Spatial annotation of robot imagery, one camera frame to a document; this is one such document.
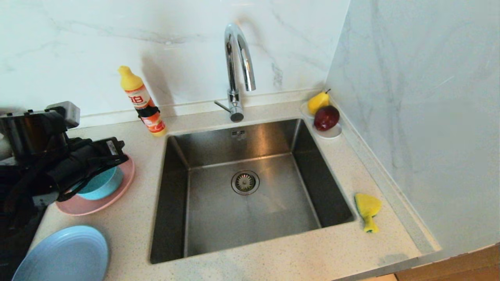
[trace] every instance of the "apple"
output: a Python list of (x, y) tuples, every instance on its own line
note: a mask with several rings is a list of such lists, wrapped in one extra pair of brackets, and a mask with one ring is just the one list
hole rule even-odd
[(316, 111), (314, 115), (314, 127), (318, 131), (330, 130), (339, 122), (340, 118), (341, 114), (339, 110), (331, 105), (327, 105)]

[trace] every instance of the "drain strainer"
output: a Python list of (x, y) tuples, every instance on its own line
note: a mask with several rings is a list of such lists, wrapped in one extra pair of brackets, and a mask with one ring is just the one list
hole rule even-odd
[(241, 195), (250, 195), (259, 188), (259, 177), (251, 170), (242, 170), (232, 176), (232, 189)]

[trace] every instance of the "light blue plate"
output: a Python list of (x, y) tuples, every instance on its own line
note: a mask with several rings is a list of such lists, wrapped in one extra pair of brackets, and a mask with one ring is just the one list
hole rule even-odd
[(108, 261), (108, 244), (99, 230), (77, 225), (40, 242), (21, 262), (12, 280), (101, 281)]

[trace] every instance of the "sink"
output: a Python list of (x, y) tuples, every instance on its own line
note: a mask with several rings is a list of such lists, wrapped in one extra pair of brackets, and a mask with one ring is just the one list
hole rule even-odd
[(354, 220), (302, 119), (168, 137), (153, 264)]

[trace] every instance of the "countertop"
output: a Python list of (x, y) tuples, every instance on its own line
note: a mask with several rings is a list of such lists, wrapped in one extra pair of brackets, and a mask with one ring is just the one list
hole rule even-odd
[[(165, 118), (170, 135), (303, 118), (301, 102), (245, 108), (236, 124), (226, 111)], [(344, 135), (315, 141), (353, 213), (354, 194), (382, 200), (375, 222), (379, 233), (363, 232), (363, 220), (276, 238), (219, 252), (151, 264), (149, 261), (166, 137), (151, 136), (140, 121), (73, 129), (70, 137), (117, 137), (136, 166), (129, 190), (99, 212), (69, 216), (48, 207), (31, 248), (50, 234), (74, 225), (100, 230), (110, 248), (106, 280), (334, 280), (422, 256), (383, 193)]]

